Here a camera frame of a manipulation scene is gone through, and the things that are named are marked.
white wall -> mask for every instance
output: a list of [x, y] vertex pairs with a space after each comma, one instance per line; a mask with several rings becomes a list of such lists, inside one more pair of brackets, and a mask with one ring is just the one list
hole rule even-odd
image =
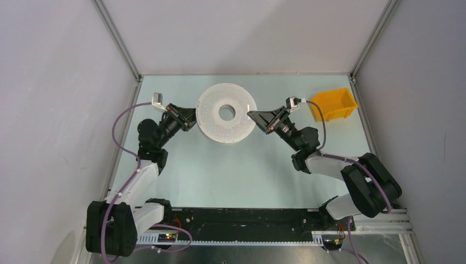
[[67, 263], [135, 82], [90, 0], [1, 1], [0, 88], [0, 262]]
[[466, 246], [466, 2], [405, 0], [357, 83], [427, 263]]
[[106, 0], [143, 74], [347, 72], [388, 0]]

red wire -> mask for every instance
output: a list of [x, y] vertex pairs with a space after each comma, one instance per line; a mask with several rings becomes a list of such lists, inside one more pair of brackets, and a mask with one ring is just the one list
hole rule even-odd
[[345, 239], [345, 238], [346, 238], [346, 234], [345, 234], [345, 229], [343, 228], [343, 224], [340, 223], [340, 224], [338, 225], [338, 230], [341, 230], [341, 232], [343, 233], [343, 238], [342, 238], [342, 240]]
[[181, 228], [181, 221], [180, 221], [178, 218], [175, 218], [175, 219], [173, 220], [173, 222], [178, 222], [178, 225], [179, 225], [180, 228]]

white perforated disc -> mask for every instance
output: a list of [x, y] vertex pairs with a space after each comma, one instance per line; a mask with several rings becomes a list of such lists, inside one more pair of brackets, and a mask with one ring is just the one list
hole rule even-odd
[[[233, 109], [232, 120], [223, 120], [221, 108]], [[234, 144], [245, 139], [256, 126], [247, 116], [255, 111], [256, 102], [243, 87], [236, 84], [216, 84], [208, 88], [199, 98], [196, 107], [197, 125], [208, 138], [222, 143]]]

robotic arm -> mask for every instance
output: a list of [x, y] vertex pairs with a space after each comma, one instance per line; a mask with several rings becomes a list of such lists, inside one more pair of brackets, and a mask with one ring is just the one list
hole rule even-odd
[[[162, 95], [154, 94], [152, 105], [162, 112], [164, 118], [157, 124], [151, 119], [139, 123], [139, 149], [141, 169], [134, 179], [116, 188], [103, 201], [93, 201], [87, 208], [86, 249], [101, 252], [101, 230], [106, 224], [106, 252], [116, 256], [129, 256], [133, 252], [137, 238], [154, 224], [170, 218], [171, 207], [163, 199], [149, 199], [136, 212], [135, 204], [144, 191], [154, 182], [165, 167], [168, 152], [162, 147], [181, 129], [189, 131], [196, 124], [196, 109], [182, 108], [174, 104], [162, 106]], [[109, 201], [118, 195], [110, 211], [109, 219], [104, 219]]]
[[[248, 116], [255, 121], [261, 131], [266, 134], [276, 132], [296, 151], [291, 159], [297, 171], [324, 174], [345, 182], [349, 194], [332, 198], [319, 208], [318, 217], [322, 222], [331, 223], [358, 213], [375, 217], [386, 205], [379, 190], [372, 181], [367, 181], [367, 175], [356, 165], [347, 165], [345, 160], [322, 157], [317, 149], [320, 142], [316, 128], [296, 129], [289, 115], [299, 108], [299, 103], [301, 99], [290, 97], [286, 100], [286, 106], [274, 111], [250, 111]], [[135, 204], [165, 167], [168, 153], [162, 147], [179, 130], [189, 131], [196, 124], [196, 109], [182, 108], [174, 104], [164, 107], [162, 95], [158, 93], [154, 94], [152, 105], [164, 114], [158, 124], [151, 119], [145, 119], [137, 127], [139, 133], [137, 155], [141, 159], [141, 169], [137, 171], [138, 174], [133, 181], [126, 181], [103, 201], [93, 201], [87, 208], [86, 249], [89, 252], [101, 252], [103, 223], [106, 223], [106, 253], [127, 257], [133, 252], [137, 238], [142, 233], [156, 223], [173, 220], [173, 211], [167, 200], [149, 199], [137, 211]], [[353, 160], [358, 160], [374, 176], [390, 202], [401, 196], [400, 186], [375, 155], [366, 153]], [[104, 219], [109, 201], [116, 195], [118, 198], [110, 211], [109, 218]]]
[[[319, 173], [343, 180], [349, 194], [337, 196], [319, 209], [332, 219], [339, 220], [347, 216], [362, 213], [367, 217], [375, 217], [386, 207], [385, 201], [372, 181], [355, 164], [322, 157], [317, 147], [320, 145], [317, 129], [305, 127], [296, 129], [289, 115], [299, 109], [301, 99], [290, 97], [286, 106], [273, 111], [250, 111], [248, 116], [255, 121], [257, 127], [266, 134], [276, 132], [292, 149], [297, 151], [291, 156], [297, 171], [307, 174]], [[401, 196], [401, 188], [380, 160], [372, 153], [352, 159], [358, 160], [374, 176], [392, 203]]]

yellow bin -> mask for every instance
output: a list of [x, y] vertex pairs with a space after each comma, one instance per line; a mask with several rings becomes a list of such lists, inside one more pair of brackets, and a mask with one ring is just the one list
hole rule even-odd
[[[358, 108], [358, 104], [354, 100], [354, 97], [351, 95], [348, 88], [320, 92], [316, 96], [312, 97], [311, 101], [320, 107], [322, 114], [324, 115], [324, 119], [327, 122], [335, 118], [347, 118], [354, 109]], [[317, 107], [312, 104], [309, 105], [311, 110], [314, 112], [316, 119], [318, 121], [322, 121]]]

